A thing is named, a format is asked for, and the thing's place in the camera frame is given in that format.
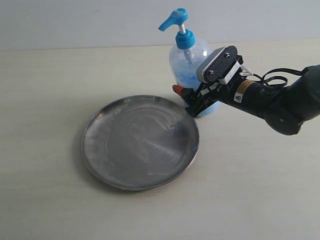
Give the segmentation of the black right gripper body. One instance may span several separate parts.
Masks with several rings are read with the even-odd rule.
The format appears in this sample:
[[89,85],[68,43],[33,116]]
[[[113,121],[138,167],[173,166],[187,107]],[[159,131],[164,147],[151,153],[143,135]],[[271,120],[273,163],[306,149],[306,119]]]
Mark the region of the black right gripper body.
[[187,103],[186,112],[192,117],[197,117],[215,102],[236,108],[237,103],[233,101],[236,86],[237,80],[232,79],[227,84],[221,84],[218,80],[213,83],[201,83],[196,91],[183,87],[182,99]]

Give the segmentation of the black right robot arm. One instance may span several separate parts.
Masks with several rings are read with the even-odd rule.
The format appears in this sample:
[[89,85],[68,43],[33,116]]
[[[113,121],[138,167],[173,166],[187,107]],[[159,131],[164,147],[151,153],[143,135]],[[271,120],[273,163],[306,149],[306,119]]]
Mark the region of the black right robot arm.
[[265,122],[276,132],[291,136],[299,133],[304,122],[320,114],[320,67],[312,65],[303,70],[276,68],[272,73],[284,72],[299,78],[287,85],[284,76],[249,80],[248,72],[239,66],[231,69],[223,79],[201,83],[197,90],[173,85],[173,91],[186,103],[187,113],[198,116],[215,102],[221,102]]

